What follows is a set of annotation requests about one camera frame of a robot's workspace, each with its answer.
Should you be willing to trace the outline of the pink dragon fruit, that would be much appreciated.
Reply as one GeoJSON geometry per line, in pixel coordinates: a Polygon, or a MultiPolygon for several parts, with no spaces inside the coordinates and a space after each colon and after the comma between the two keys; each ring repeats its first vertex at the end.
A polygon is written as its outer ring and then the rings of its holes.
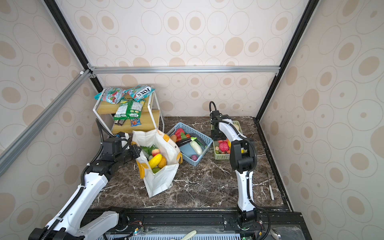
{"type": "Polygon", "coordinates": [[[219,141],[219,151],[221,153],[227,153],[230,150],[230,145],[227,141],[219,141]]]}

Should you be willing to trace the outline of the green leafy lettuce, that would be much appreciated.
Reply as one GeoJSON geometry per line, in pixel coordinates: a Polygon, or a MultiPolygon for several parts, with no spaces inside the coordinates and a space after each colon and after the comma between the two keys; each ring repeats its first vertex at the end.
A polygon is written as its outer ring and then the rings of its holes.
{"type": "Polygon", "coordinates": [[[152,145],[151,147],[145,147],[145,146],[142,146],[142,152],[146,153],[147,155],[151,156],[152,155],[152,151],[156,149],[156,146],[155,145],[152,145]]]}

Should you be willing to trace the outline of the red yellow peach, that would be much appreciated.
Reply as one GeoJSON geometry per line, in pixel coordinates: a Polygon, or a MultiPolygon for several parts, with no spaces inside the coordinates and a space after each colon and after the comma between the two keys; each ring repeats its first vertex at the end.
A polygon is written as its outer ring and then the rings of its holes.
{"type": "Polygon", "coordinates": [[[152,151],[151,151],[151,154],[152,154],[152,156],[153,157],[155,157],[157,154],[159,154],[160,153],[160,150],[159,149],[153,149],[152,151]]]}

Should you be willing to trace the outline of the white grocery bag yellow handles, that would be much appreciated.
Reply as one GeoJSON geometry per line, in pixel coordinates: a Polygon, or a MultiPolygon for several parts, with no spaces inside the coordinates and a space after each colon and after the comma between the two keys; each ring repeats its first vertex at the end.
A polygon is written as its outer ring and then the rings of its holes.
{"type": "Polygon", "coordinates": [[[167,165],[162,169],[158,166],[151,169],[148,162],[153,156],[142,151],[136,159],[140,178],[144,180],[148,196],[152,198],[169,189],[173,184],[179,165],[183,162],[182,153],[176,143],[160,130],[134,131],[132,143],[137,144],[141,149],[142,146],[155,145],[156,149],[160,150],[160,154],[167,159],[167,165]]]}

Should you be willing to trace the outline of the orange fruit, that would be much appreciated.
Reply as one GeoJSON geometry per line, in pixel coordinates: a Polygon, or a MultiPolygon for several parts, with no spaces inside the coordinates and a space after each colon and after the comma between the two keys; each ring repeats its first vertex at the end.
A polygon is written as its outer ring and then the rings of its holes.
{"type": "Polygon", "coordinates": [[[162,169],[163,167],[165,167],[167,165],[167,159],[165,157],[162,157],[161,161],[159,162],[158,164],[158,167],[160,169],[162,169]]]}

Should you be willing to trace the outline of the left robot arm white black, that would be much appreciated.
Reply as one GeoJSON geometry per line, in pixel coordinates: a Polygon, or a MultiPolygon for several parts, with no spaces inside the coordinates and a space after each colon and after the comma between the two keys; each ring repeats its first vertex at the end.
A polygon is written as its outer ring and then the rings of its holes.
{"type": "Polygon", "coordinates": [[[120,225],[120,211],[105,211],[85,226],[81,222],[101,190],[119,168],[137,159],[142,149],[125,138],[101,140],[101,146],[81,173],[81,183],[63,208],[45,227],[36,228],[30,240],[96,240],[120,225]]]}

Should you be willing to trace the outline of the teal Fox's candy bag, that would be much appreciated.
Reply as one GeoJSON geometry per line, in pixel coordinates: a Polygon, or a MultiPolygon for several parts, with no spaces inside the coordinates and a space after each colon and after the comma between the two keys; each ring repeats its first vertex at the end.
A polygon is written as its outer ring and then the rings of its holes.
{"type": "Polygon", "coordinates": [[[150,96],[154,91],[155,89],[148,85],[138,85],[134,88],[125,90],[125,94],[129,95],[136,102],[139,102],[141,99],[150,96]]]}

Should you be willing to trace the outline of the green plastic fruit basket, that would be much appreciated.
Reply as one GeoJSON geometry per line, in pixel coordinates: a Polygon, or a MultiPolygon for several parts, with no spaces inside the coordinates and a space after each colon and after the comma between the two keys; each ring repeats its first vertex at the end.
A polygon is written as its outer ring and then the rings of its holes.
{"type": "Polygon", "coordinates": [[[250,144],[247,137],[231,119],[211,120],[212,138],[216,155],[226,156],[231,162],[237,163],[249,158],[250,144]]]}

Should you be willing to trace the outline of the blue plastic vegetable basket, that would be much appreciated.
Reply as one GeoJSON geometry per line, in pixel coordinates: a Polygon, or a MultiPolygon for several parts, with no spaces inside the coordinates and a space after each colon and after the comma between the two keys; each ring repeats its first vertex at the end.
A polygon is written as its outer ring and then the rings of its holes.
{"type": "Polygon", "coordinates": [[[180,148],[183,160],[196,167],[208,152],[213,139],[183,123],[177,123],[167,132],[169,136],[179,137],[177,146],[180,148]]]}

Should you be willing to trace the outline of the red bell pepper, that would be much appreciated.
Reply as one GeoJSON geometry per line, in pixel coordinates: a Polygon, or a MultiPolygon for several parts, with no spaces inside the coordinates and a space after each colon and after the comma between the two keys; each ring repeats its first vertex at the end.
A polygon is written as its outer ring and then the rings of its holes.
{"type": "Polygon", "coordinates": [[[185,131],[182,128],[178,128],[174,133],[177,138],[181,138],[181,135],[185,135],[185,131]]]}

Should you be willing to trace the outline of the dark purple eggplant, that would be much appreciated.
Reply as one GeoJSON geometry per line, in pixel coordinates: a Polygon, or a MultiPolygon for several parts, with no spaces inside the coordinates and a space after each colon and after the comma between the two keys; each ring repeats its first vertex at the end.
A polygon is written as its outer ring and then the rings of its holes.
{"type": "Polygon", "coordinates": [[[196,140],[195,137],[186,138],[186,139],[181,139],[180,141],[177,141],[177,142],[176,142],[176,145],[177,145],[178,147],[182,147],[182,146],[184,146],[184,145],[186,145],[186,144],[188,144],[188,143],[190,143],[190,142],[193,142],[193,141],[195,141],[195,140],[196,140]]]}

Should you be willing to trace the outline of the green snack packet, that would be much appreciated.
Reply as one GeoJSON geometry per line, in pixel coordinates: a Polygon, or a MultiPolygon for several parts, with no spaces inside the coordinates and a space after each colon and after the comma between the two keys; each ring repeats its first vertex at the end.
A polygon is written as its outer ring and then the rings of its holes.
{"type": "Polygon", "coordinates": [[[114,115],[114,120],[128,120],[140,118],[145,100],[136,102],[133,99],[122,99],[117,112],[114,115]]]}

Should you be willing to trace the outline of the horizontal aluminium frame bar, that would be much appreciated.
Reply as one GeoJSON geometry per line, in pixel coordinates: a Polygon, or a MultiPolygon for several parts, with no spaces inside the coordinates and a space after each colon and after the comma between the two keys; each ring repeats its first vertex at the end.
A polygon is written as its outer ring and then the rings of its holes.
{"type": "Polygon", "coordinates": [[[278,73],[279,66],[91,67],[95,74],[278,73]]]}

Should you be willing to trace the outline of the left slanted aluminium frame bar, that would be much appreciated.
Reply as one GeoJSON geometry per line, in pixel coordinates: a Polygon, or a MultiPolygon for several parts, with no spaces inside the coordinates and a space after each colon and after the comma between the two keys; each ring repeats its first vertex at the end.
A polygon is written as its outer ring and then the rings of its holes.
{"type": "Polygon", "coordinates": [[[82,74],[79,74],[1,154],[1,175],[9,169],[32,140],[90,76],[90,70],[84,70],[82,74]]]}

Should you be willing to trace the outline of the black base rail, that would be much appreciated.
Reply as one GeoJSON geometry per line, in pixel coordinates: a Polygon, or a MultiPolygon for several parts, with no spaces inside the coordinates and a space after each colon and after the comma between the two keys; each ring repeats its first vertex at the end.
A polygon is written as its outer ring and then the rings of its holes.
{"type": "Polygon", "coordinates": [[[211,233],[222,240],[226,234],[234,239],[310,240],[302,214],[258,209],[243,214],[237,209],[108,209],[59,212],[45,227],[53,240],[96,240],[151,238],[169,239],[171,234],[197,231],[211,233]]]}

